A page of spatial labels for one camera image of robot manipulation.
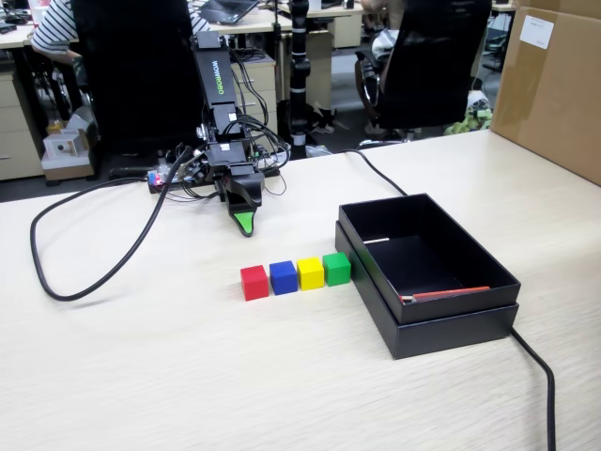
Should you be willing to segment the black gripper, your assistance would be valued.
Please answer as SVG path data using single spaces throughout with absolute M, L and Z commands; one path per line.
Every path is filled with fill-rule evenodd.
M 262 206 L 265 178 L 255 170 L 241 142 L 210 144 L 207 181 L 224 179 L 228 214 L 244 237 L 254 234 L 254 216 Z

